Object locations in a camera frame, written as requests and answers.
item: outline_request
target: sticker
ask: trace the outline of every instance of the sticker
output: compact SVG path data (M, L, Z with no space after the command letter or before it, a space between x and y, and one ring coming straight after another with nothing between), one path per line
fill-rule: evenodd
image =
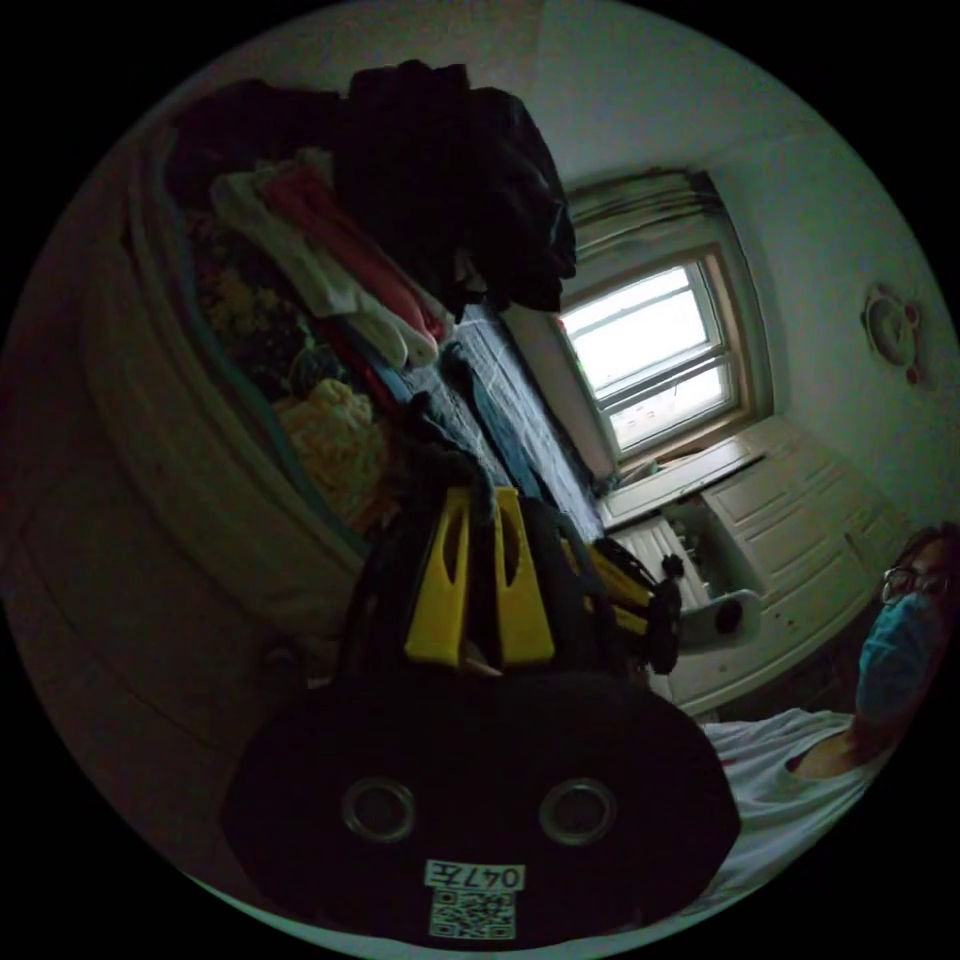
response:
M433 888L430 936L455 940L512 940L517 935L516 894L522 864L428 860L424 883Z

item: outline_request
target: wall decoration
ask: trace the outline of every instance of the wall decoration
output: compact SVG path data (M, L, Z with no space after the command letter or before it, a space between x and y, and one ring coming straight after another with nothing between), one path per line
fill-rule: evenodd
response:
M867 290L860 323L873 356L888 369L903 371L907 383L916 386L920 382L920 307L898 296L886 284L873 283Z

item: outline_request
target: white wall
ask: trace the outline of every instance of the white wall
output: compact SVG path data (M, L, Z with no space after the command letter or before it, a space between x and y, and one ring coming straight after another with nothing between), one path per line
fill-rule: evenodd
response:
M546 0L526 104L568 184L821 122L738 53L610 0Z
M960 349L943 296L889 194L824 128L732 153L711 173L782 336L783 409L917 524L960 514ZM859 311L882 280L922 310L915 389L877 364Z

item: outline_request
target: curtain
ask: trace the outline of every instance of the curtain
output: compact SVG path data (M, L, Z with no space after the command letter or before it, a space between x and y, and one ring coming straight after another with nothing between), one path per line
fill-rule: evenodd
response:
M723 210L704 173L650 170L572 191L568 196L577 234L577 259L591 259L623 240L654 240L681 222Z

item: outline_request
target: face mask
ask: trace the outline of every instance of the face mask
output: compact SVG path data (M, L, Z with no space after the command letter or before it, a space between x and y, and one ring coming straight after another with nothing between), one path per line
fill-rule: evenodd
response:
M884 607L860 654L857 712L874 723L903 716L928 679L938 639L936 611L925 594Z

